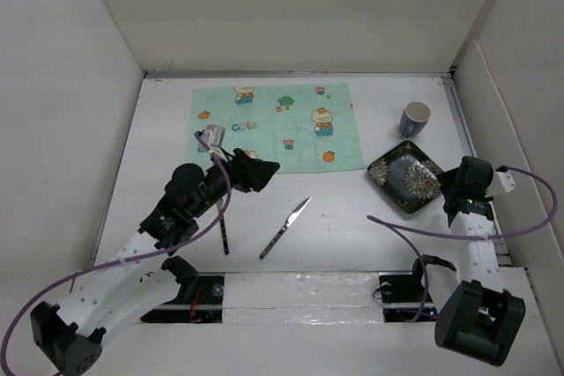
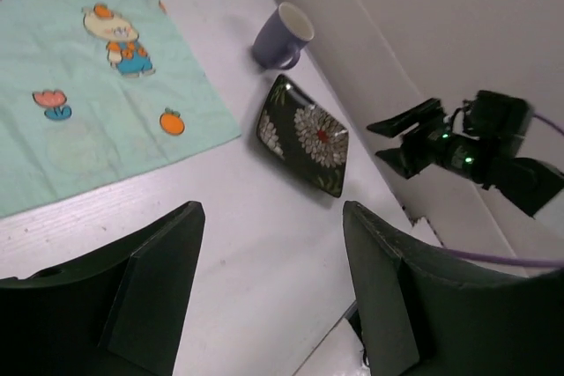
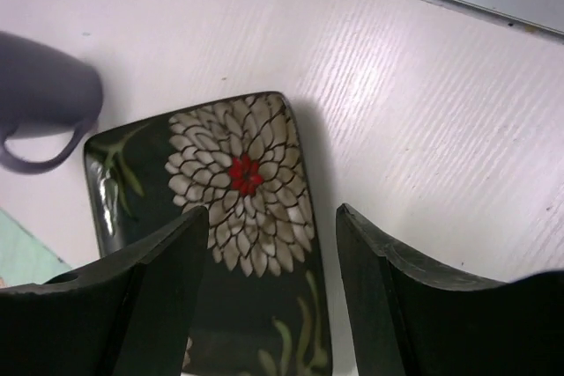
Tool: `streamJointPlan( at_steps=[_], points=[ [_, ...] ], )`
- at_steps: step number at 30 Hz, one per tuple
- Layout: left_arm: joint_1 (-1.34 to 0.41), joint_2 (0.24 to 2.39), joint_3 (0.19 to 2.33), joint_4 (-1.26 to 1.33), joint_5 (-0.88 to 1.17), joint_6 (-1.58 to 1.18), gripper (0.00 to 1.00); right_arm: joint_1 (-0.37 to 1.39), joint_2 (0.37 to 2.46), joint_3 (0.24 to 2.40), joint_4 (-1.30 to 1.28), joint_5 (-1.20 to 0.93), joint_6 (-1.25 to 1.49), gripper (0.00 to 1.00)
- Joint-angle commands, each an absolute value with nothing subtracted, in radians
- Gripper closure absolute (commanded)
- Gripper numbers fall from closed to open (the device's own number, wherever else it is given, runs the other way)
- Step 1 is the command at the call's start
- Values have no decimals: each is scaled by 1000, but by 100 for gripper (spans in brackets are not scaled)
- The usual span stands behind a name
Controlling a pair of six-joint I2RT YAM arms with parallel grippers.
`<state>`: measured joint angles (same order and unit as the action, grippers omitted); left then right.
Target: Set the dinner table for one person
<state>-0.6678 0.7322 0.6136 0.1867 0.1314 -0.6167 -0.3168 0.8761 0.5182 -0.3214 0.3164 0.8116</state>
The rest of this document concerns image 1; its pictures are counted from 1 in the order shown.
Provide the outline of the black floral rectangular plate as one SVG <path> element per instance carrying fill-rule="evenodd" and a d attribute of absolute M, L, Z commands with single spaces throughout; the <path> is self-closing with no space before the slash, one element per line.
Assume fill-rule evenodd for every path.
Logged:
<path fill-rule="evenodd" d="M 367 173 L 404 213 L 414 214 L 441 195 L 442 169 L 405 140 L 367 167 Z"/>

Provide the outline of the green cartoon print cloth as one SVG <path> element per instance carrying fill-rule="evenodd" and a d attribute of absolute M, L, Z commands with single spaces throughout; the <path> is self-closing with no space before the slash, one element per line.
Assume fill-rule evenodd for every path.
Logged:
<path fill-rule="evenodd" d="M 364 158 L 346 83 L 227 86 L 192 93 L 186 159 L 206 167 L 194 137 L 208 125 L 225 129 L 223 148 L 276 161 L 281 173 L 360 170 Z"/>

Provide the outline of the purple cup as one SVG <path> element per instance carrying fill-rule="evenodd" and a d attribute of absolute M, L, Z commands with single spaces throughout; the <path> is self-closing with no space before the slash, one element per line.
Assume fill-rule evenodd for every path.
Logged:
<path fill-rule="evenodd" d="M 413 101 L 407 104 L 400 118 L 398 130 L 401 136 L 417 136 L 426 127 L 431 118 L 430 107 L 423 102 Z"/>

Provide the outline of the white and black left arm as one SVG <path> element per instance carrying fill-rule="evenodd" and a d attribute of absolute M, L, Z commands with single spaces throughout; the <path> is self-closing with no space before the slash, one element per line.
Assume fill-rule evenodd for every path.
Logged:
<path fill-rule="evenodd" d="M 279 170 L 241 149 L 222 151 L 208 170 L 178 166 L 165 194 L 116 256 L 85 285 L 55 305 L 42 301 L 30 313 L 33 340 L 62 375 L 82 375 L 99 359 L 118 329 L 172 299 L 196 294 L 198 272 L 177 255 L 196 237 L 197 219 L 231 190 L 259 192 Z"/>

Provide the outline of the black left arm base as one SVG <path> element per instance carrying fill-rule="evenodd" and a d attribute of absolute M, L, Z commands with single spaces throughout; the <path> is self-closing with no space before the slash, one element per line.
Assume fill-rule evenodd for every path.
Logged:
<path fill-rule="evenodd" d="M 143 323 L 214 324 L 223 321 L 225 275 L 204 273 L 193 288 L 181 288 L 178 295 L 140 320 Z"/>

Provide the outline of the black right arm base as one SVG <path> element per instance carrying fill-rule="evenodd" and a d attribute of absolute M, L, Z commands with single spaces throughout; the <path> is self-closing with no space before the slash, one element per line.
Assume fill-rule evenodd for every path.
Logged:
<path fill-rule="evenodd" d="M 424 307 L 417 321 L 435 321 L 438 311 L 434 307 L 431 292 L 424 293 L 424 269 L 418 259 L 408 271 L 383 272 L 378 276 L 379 286 L 373 291 L 374 300 L 382 302 L 385 322 L 408 322 Z"/>

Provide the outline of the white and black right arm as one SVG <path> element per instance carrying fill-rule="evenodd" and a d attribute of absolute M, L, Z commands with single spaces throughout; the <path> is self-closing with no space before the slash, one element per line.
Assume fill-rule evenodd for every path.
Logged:
<path fill-rule="evenodd" d="M 438 180 L 452 236 L 461 241 L 457 263 L 423 269 L 407 278 L 419 300 L 432 297 L 438 312 L 435 344 L 492 366 L 503 365 L 523 322 L 524 301 L 512 295 L 497 262 L 491 200 L 515 186 L 508 173 L 482 159 L 462 158 Z"/>

